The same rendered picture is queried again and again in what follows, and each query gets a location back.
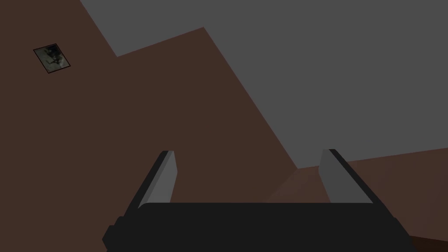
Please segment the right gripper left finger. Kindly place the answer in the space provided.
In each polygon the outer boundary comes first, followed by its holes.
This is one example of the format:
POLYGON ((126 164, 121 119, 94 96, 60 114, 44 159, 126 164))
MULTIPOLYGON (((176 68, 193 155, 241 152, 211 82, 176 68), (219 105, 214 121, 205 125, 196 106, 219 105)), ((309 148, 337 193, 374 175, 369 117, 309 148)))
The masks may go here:
POLYGON ((177 176, 174 152, 161 152, 126 211, 133 212, 146 203, 169 203, 177 176))

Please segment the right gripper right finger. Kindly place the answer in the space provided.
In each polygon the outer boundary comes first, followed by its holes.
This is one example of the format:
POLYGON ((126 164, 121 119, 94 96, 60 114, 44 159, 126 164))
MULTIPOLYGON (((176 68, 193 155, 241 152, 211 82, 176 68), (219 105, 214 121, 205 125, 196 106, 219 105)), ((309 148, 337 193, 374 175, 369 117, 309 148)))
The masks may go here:
POLYGON ((335 149, 322 150, 318 174, 332 203, 384 203, 335 149))

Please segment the framed wall picture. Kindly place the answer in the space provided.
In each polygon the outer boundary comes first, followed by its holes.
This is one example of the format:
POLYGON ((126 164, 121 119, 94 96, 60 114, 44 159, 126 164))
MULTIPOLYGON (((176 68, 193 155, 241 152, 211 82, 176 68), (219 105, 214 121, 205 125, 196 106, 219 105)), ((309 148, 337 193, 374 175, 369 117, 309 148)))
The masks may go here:
POLYGON ((70 67, 70 63, 56 43, 36 48, 33 52, 48 74, 70 67))

